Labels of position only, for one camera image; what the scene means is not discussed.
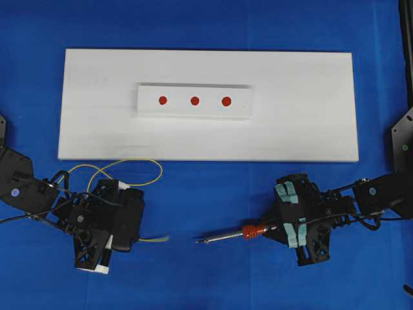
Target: blue surface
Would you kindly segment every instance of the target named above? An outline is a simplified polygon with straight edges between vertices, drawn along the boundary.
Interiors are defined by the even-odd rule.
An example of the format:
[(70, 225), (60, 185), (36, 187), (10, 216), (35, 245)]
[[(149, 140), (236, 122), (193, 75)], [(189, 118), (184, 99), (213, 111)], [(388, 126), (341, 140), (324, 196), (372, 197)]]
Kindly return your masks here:
[[(360, 154), (359, 163), (165, 162), (162, 180), (145, 188), (141, 234), (171, 240), (114, 253), (108, 276), (73, 268), (70, 237), (28, 220), (5, 224), (1, 309), (413, 309), (402, 290), (413, 283), (408, 222), (377, 232), (337, 229), (331, 261), (308, 267), (265, 238), (193, 242), (260, 217), (280, 176), (308, 172), (327, 189), (390, 172), (384, 135), (407, 108), (396, 0), (2, 0), (0, 40), (8, 144), (33, 159), (39, 178), (77, 163), (57, 159), (71, 47), (352, 52)], [(113, 172), (147, 180), (156, 168), (135, 163)], [(73, 188), (84, 189), (89, 175), (79, 171)], [(0, 207), (4, 218), (20, 214)]]

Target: red dot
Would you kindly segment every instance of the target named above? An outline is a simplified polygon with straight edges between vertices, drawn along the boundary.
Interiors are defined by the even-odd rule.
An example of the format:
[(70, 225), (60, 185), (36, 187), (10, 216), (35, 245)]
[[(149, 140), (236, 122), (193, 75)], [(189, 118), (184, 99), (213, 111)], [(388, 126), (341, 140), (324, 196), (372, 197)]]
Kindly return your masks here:
[(161, 105), (164, 105), (167, 101), (168, 101), (168, 100), (167, 100), (167, 98), (166, 98), (165, 96), (159, 97), (159, 103), (160, 103)]
[(191, 98), (191, 104), (192, 105), (198, 105), (199, 104), (199, 98), (198, 97), (192, 97)]
[(230, 104), (231, 104), (231, 98), (230, 97), (222, 98), (222, 105), (224, 107), (228, 107)]

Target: cable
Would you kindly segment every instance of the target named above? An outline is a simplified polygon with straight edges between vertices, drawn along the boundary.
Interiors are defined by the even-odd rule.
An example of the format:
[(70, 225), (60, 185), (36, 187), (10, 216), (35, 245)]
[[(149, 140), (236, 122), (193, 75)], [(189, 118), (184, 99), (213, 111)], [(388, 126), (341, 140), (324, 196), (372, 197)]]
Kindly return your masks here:
[(51, 209), (49, 209), (49, 210), (47, 210), (47, 211), (41, 211), (41, 212), (37, 212), (37, 213), (28, 213), (28, 214), (26, 214), (26, 215), (14, 216), (14, 217), (12, 217), (12, 218), (5, 218), (4, 220), (0, 220), (0, 225), (1, 225), (1, 224), (4, 224), (4, 223), (16, 221), (16, 220), (22, 220), (23, 218), (31, 218), (31, 217), (33, 217), (33, 216), (39, 216), (39, 215), (47, 214), (47, 213), (52, 212), (52, 211), (56, 211), (56, 210), (64, 207), (65, 205), (73, 202), (76, 198), (78, 198), (78, 197), (80, 197), (80, 196), (82, 196), (82, 195), (89, 195), (89, 196), (91, 196), (91, 197), (93, 197), (93, 198), (96, 198), (96, 199), (98, 199), (98, 200), (101, 200), (101, 201), (104, 202), (104, 203), (107, 203), (108, 205), (113, 205), (113, 206), (116, 206), (116, 207), (122, 207), (122, 206), (123, 206), (123, 205), (120, 205), (120, 204), (118, 204), (118, 203), (110, 202), (110, 201), (108, 201), (108, 200), (106, 200), (106, 199), (104, 199), (104, 198), (102, 198), (102, 197), (96, 196), (95, 194), (92, 194), (91, 192), (81, 192), (81, 193), (79, 193), (79, 194), (74, 194), (74, 196), (72, 196), (69, 200), (67, 200), (67, 201), (63, 202), (61, 205), (57, 205), (56, 207), (51, 208)]
[(411, 218), (380, 218), (382, 221), (402, 221), (402, 220), (411, 220)]
[(167, 242), (169, 240), (169, 236), (165, 236), (162, 238), (139, 238), (140, 242)]
[(159, 179), (162, 177), (163, 167), (162, 167), (162, 165), (161, 165), (160, 163), (158, 163), (156, 160), (143, 159), (143, 158), (130, 158), (130, 159), (127, 159), (127, 160), (119, 160), (119, 161), (115, 161), (114, 163), (111, 163), (111, 164), (109, 164), (109, 165), (107, 165), (107, 166), (99, 169), (98, 171), (96, 171), (95, 174), (90, 178), (89, 183), (88, 183), (88, 187), (86, 188), (86, 191), (89, 192), (90, 186), (91, 186), (94, 178), (95, 178), (99, 173), (104, 172), (107, 168), (113, 167), (114, 165), (118, 165), (118, 164), (120, 164), (120, 163), (124, 163), (124, 162), (126, 162), (126, 161), (141, 161), (141, 160), (143, 160), (143, 161), (150, 161), (151, 163), (156, 164), (156, 165), (159, 167), (159, 175), (158, 175), (156, 178), (154, 178), (153, 180), (148, 181), (148, 182), (146, 182), (146, 183), (141, 183), (141, 184), (128, 184), (128, 183), (125, 183), (126, 185), (131, 186), (131, 187), (132, 187), (132, 186), (134, 186), (134, 187), (136, 187), (136, 186), (146, 186), (146, 185), (150, 185), (150, 184), (155, 183), (157, 180), (159, 180)]
[[(74, 172), (75, 170), (77, 170), (78, 168), (82, 168), (82, 167), (90, 167), (90, 168), (94, 168), (94, 169), (96, 169), (96, 170), (98, 170), (98, 171), (101, 170), (98, 166), (91, 165), (91, 164), (89, 164), (89, 163), (82, 163), (82, 164), (80, 164), (80, 165), (77, 165), (77, 166), (75, 166), (75, 167), (72, 167), (70, 170), (68, 170), (68, 173), (72, 173), (72, 172)], [(108, 179), (113, 180), (113, 177), (111, 177), (111, 175), (109, 175), (108, 173), (106, 173), (106, 171), (101, 171), (101, 174), (104, 174)], [(64, 179), (64, 177), (62, 177), (62, 178), (57, 182), (57, 184), (62, 183), (63, 179)]]
[[(96, 173), (89, 179), (88, 187), (87, 187), (87, 190), (86, 190), (87, 192), (89, 192), (90, 186), (91, 186), (94, 178), (95, 178), (99, 173), (104, 174), (108, 179), (113, 180), (113, 177), (112, 177), (111, 175), (109, 175), (109, 174), (105, 171), (107, 168), (113, 167), (114, 165), (117, 165), (117, 164), (119, 164), (119, 163), (123, 163), (123, 162), (125, 162), (125, 161), (141, 161), (141, 160), (142, 160), (142, 161), (150, 161), (150, 162), (152, 162), (152, 163), (155, 163), (155, 164), (159, 167), (159, 175), (158, 175), (155, 179), (153, 179), (152, 181), (148, 181), (148, 182), (146, 182), (146, 183), (142, 183), (142, 184), (128, 184), (128, 183), (125, 183), (125, 182), (124, 182), (126, 185), (128, 185), (128, 186), (134, 186), (134, 187), (136, 187), (136, 186), (150, 185), (150, 184), (155, 183), (157, 180), (159, 180), (159, 179), (162, 177), (162, 175), (163, 175), (163, 167), (162, 167), (162, 165), (161, 165), (160, 163), (158, 163), (156, 160), (150, 160), (150, 159), (145, 159), (145, 158), (130, 158), (130, 159), (127, 159), (127, 160), (119, 160), (119, 161), (115, 161), (114, 163), (111, 163), (111, 164), (109, 164), (109, 165), (107, 165), (106, 167), (103, 167), (103, 168), (99, 168), (98, 166), (91, 165), (91, 164), (89, 164), (89, 163), (82, 163), (82, 164), (80, 164), (80, 165), (76, 165), (76, 166), (72, 167), (70, 170), (68, 170), (68, 173), (72, 173), (72, 172), (74, 172), (75, 170), (77, 170), (78, 168), (81, 168), (81, 167), (90, 167), (90, 168), (96, 169), (96, 170), (97, 170)], [(57, 184), (60, 184), (63, 180), (64, 180), (64, 177), (62, 177), (62, 178), (57, 182)]]
[(8, 223), (8, 222), (12, 222), (12, 221), (16, 221), (16, 220), (22, 220), (23, 218), (31, 218), (32, 216), (39, 216), (39, 215), (43, 215), (43, 214), (47, 214), (50, 211), (55, 211), (58, 210), (62, 207), (64, 207), (65, 205), (68, 205), (69, 203), (73, 202), (77, 197), (79, 197), (82, 194), (77, 194), (73, 197), (71, 197), (69, 200), (65, 201), (64, 203), (62, 203), (61, 205), (58, 205), (52, 209), (49, 209), (47, 211), (42, 211), (42, 212), (37, 212), (37, 213), (29, 213), (26, 215), (20, 215), (20, 216), (14, 216), (12, 218), (5, 218), (4, 220), (0, 220), (0, 225), (4, 224), (4, 223)]

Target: white board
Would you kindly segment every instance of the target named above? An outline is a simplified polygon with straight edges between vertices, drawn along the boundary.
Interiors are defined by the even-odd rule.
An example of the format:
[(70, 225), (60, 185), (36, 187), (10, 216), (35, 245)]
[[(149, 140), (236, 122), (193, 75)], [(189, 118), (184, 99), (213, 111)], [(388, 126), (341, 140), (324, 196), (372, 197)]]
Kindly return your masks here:
[(66, 50), (59, 158), (132, 157), (358, 161), (352, 55)]

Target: teal tape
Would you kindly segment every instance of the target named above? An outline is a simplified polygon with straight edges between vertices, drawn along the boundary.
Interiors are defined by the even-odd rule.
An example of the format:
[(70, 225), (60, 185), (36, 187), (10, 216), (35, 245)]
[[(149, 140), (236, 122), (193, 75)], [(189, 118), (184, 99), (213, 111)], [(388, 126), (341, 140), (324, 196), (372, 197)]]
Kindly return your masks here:
[(287, 181), (284, 184), (276, 185), (276, 191), (282, 202), (298, 203), (298, 196), (292, 182)]
[(290, 202), (290, 197), (287, 195), (283, 184), (276, 185), (276, 191), (282, 202)]
[[(300, 222), (305, 222), (305, 218), (300, 218)], [(300, 224), (298, 227), (298, 245), (303, 246), (307, 245), (307, 225), (306, 224)]]
[(292, 224), (285, 223), (284, 229), (287, 233), (288, 247), (298, 247), (296, 231), (294, 230)]

